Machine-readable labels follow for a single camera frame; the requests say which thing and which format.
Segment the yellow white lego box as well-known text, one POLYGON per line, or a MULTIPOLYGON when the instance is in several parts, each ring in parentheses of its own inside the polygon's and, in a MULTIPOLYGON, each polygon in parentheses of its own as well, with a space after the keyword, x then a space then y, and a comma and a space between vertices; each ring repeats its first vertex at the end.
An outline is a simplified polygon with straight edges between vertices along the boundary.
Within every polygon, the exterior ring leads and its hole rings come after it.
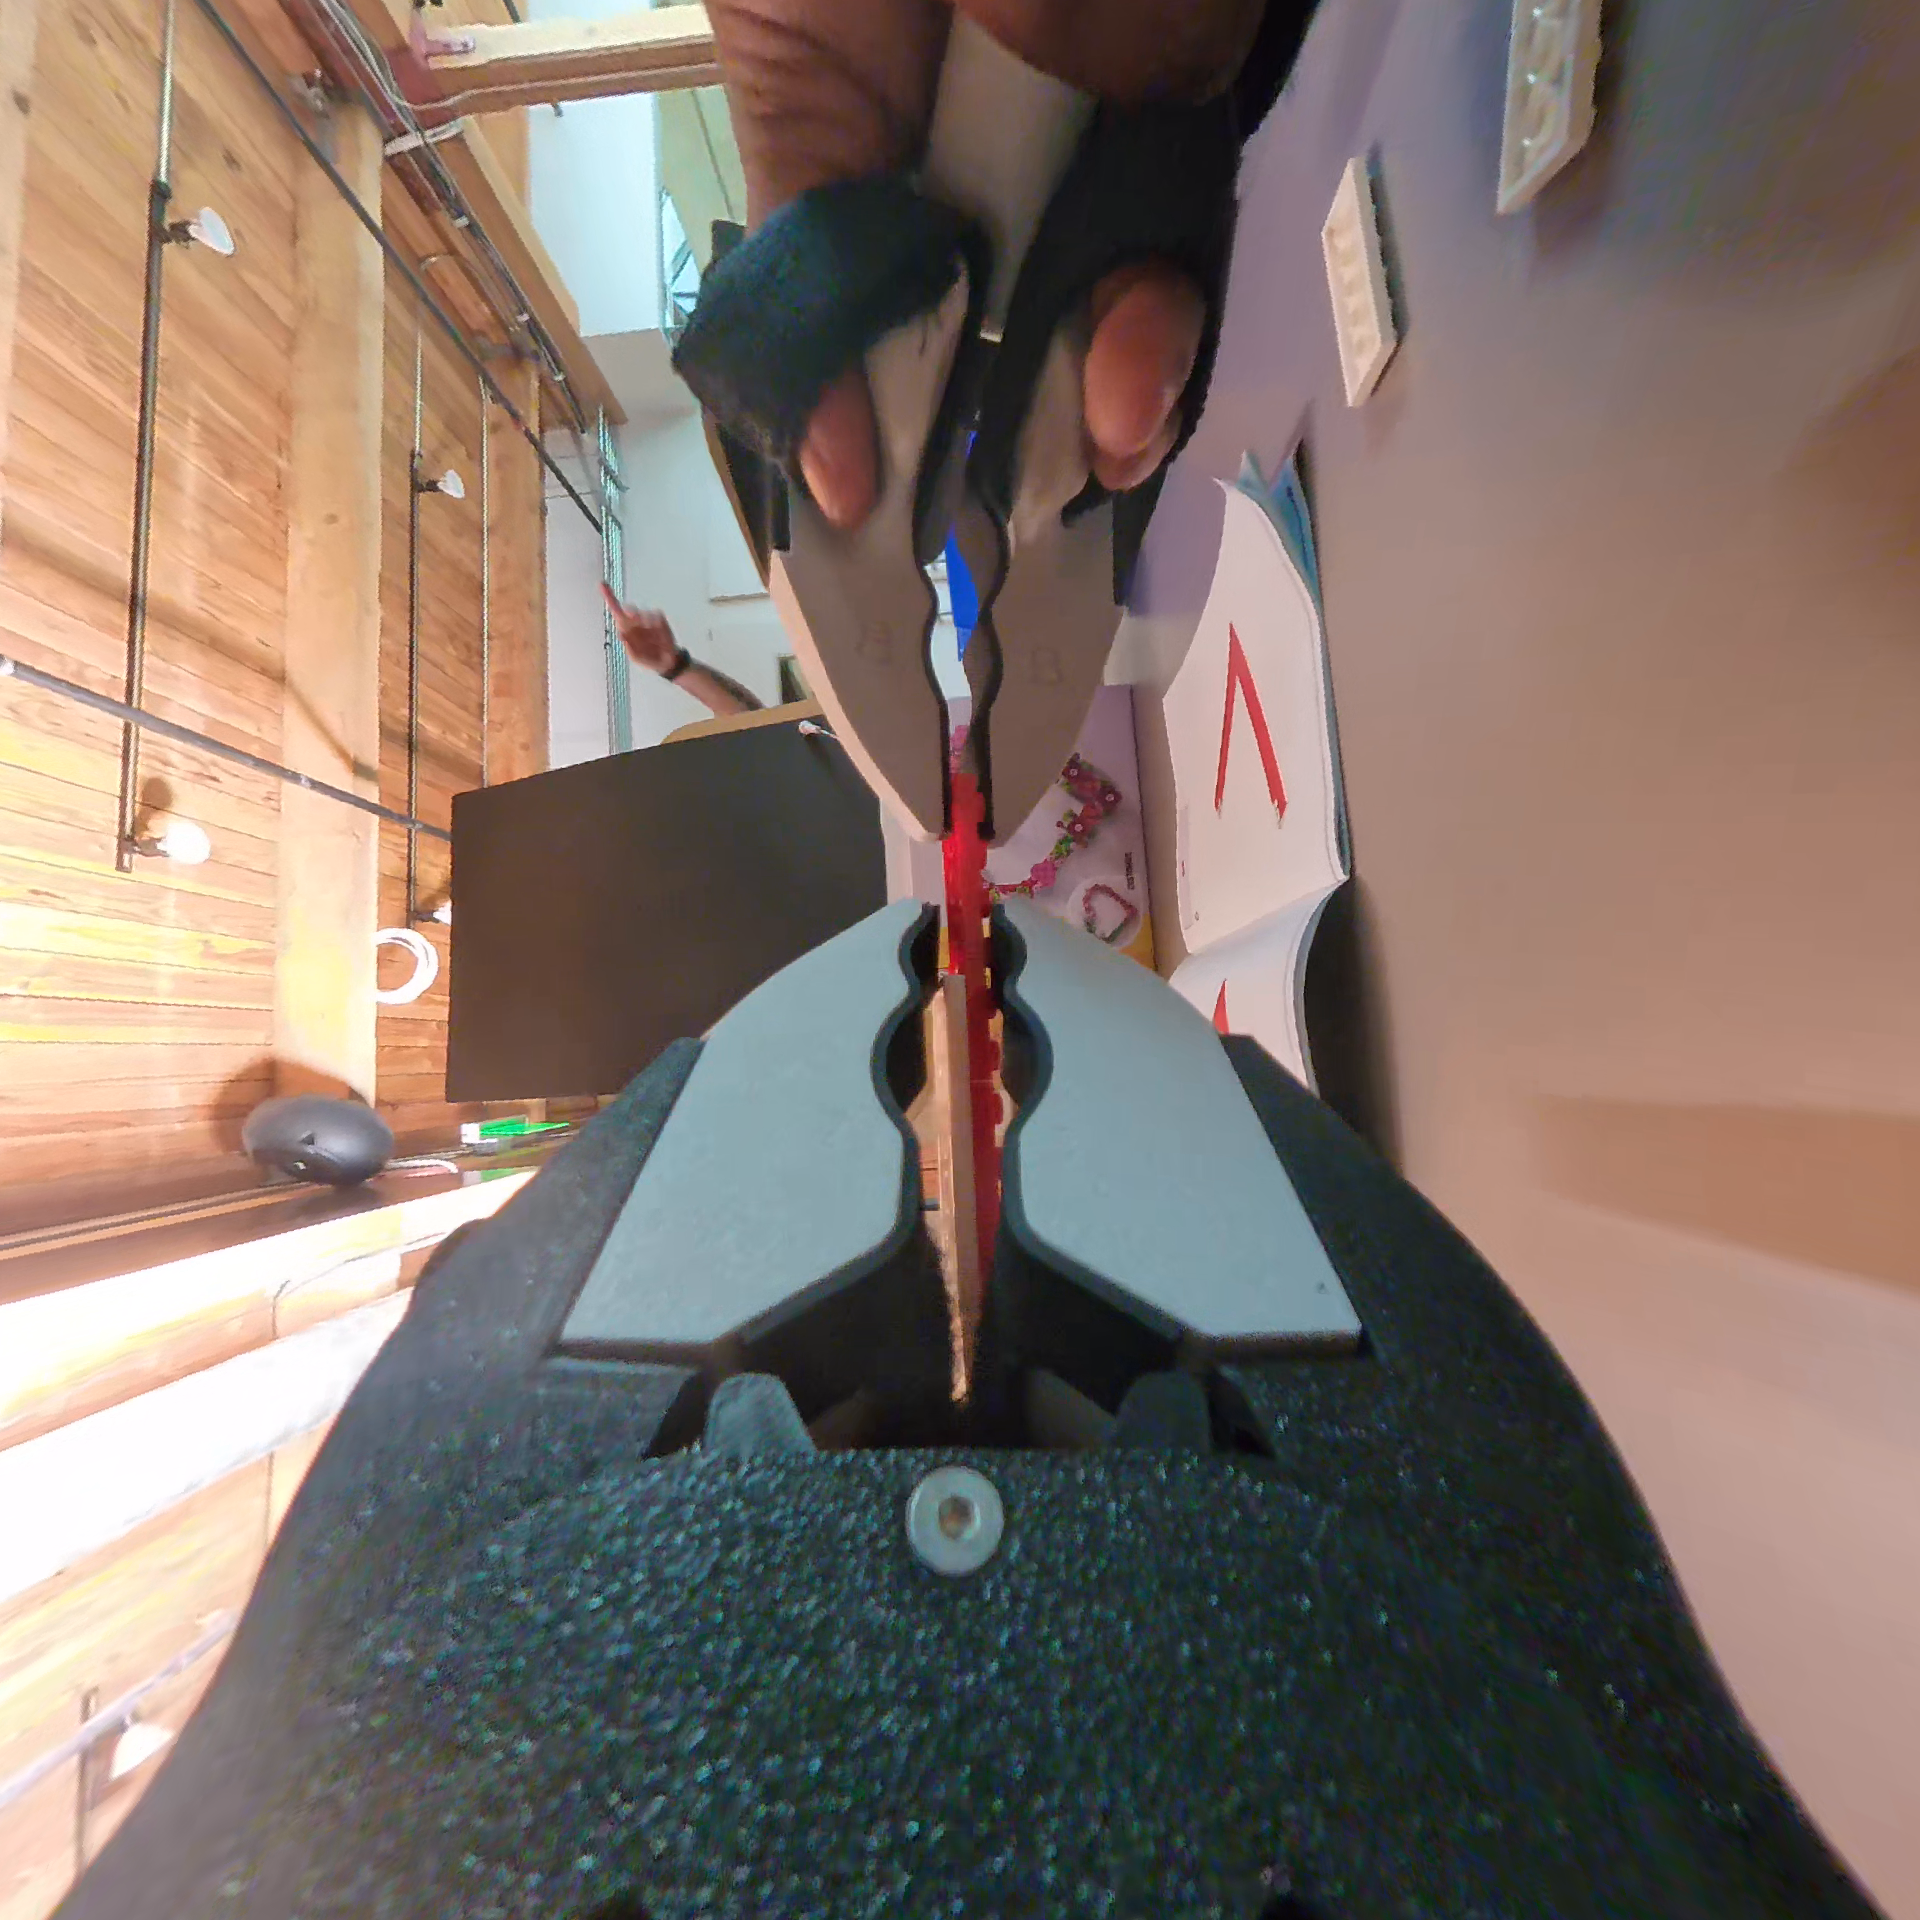
POLYGON ((1156 969, 1132 688, 1093 695, 1057 782, 983 871, 994 903, 1028 898, 1156 969))

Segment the bent plywood black chair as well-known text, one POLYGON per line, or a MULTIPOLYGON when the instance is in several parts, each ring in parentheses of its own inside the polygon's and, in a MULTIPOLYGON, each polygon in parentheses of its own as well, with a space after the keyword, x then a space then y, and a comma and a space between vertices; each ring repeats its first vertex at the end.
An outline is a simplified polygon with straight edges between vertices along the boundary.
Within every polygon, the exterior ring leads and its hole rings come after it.
POLYGON ((466 790, 444 1099, 611 1099, 886 898, 880 800, 823 723, 466 790))

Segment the lego instruction booklet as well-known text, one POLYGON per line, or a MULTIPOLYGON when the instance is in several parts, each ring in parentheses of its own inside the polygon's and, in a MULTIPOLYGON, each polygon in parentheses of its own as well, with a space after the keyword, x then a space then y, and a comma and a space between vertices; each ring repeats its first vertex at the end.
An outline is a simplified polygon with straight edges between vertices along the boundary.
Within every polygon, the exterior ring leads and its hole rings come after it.
POLYGON ((1220 482, 1213 589, 1162 695, 1181 992, 1318 1091, 1311 952, 1353 841, 1305 447, 1220 482))

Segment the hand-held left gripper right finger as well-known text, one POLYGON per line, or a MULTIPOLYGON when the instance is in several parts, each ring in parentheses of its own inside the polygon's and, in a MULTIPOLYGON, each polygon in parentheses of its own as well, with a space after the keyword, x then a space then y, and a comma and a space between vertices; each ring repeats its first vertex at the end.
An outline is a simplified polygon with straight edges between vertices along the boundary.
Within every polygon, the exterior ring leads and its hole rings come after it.
POLYGON ((1194 1363, 1353 1356, 1362 1318, 1214 1024, 1032 903, 995 907, 1015 1116, 1003 1227, 1041 1279, 1036 1366, 1102 1339, 1194 1363))

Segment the black dome lamp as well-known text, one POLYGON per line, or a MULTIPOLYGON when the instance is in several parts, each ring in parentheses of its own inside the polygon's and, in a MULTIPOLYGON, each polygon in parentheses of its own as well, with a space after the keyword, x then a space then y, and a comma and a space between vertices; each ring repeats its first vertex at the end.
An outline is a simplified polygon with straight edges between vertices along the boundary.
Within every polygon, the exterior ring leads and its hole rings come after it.
POLYGON ((306 1091, 261 1100, 242 1125, 242 1151, 291 1181, 356 1189, 395 1159, 395 1134, 358 1099, 306 1091))

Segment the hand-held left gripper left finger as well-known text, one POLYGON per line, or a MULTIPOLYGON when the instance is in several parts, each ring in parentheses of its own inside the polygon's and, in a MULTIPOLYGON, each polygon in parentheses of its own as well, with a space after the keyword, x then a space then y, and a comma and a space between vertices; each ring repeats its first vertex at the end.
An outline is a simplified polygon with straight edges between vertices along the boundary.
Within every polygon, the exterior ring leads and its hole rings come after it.
POLYGON ((937 915, 881 905, 748 992, 561 1327, 571 1358, 950 1370, 908 1103, 937 915))

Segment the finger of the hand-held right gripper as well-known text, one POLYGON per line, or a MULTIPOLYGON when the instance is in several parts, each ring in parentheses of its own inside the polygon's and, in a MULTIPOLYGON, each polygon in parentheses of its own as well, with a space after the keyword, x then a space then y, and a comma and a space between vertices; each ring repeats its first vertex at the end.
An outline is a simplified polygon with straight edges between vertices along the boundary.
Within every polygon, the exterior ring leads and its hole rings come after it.
POLYGON ((1119 627, 1118 499, 1084 433, 1084 337, 1056 332, 1026 412, 983 412, 965 487, 967 647, 983 836, 1003 845, 1060 773, 1119 627))
POLYGON ((920 844, 947 834, 947 695, 932 642, 932 566, 954 533, 967 467, 967 391, 980 324, 970 292, 890 330, 866 353, 874 498, 836 523, 801 465, 786 482, 770 590, 834 734, 920 844))

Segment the long red lego plate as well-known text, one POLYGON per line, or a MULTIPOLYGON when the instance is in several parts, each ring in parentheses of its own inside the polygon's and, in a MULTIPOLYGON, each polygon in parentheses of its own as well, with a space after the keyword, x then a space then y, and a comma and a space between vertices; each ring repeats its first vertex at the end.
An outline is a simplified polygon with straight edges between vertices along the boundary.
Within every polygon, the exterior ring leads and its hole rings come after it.
POLYGON ((1001 1230, 1001 1004, 991 969, 987 798, 967 732, 950 748, 950 830, 945 841, 947 974, 957 979, 957 1035, 965 1045, 965 1116, 957 1142, 970 1151, 965 1247, 974 1259, 970 1330, 987 1324, 1001 1230))

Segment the medium white lego plate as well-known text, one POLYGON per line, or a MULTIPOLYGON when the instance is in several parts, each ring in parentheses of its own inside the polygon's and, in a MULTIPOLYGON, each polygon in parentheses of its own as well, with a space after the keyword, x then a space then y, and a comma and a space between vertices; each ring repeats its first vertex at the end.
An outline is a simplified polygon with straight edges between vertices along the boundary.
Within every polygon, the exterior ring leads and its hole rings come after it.
POLYGON ((1495 213, 1511 217, 1587 147, 1602 4, 1511 4, 1495 213))
POLYGON ((1386 270, 1377 204, 1366 158, 1349 158, 1323 221, 1325 287, 1337 327, 1340 382, 1362 408, 1402 347, 1386 270))

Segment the person's right hand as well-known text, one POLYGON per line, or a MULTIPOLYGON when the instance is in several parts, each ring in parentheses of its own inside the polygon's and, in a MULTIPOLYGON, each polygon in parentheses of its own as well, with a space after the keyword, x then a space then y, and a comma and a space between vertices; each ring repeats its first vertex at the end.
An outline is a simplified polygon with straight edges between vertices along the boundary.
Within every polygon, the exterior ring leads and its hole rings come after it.
MULTIPOLYGON (((1026 67, 1113 105, 1233 101, 1262 127, 1316 4, 710 4, 748 224, 807 191, 920 158, 947 33, 976 23, 1026 67)), ((1213 337, 1213 287, 1175 259, 1125 255, 1089 287, 1084 447, 1110 493, 1175 454, 1213 337)))

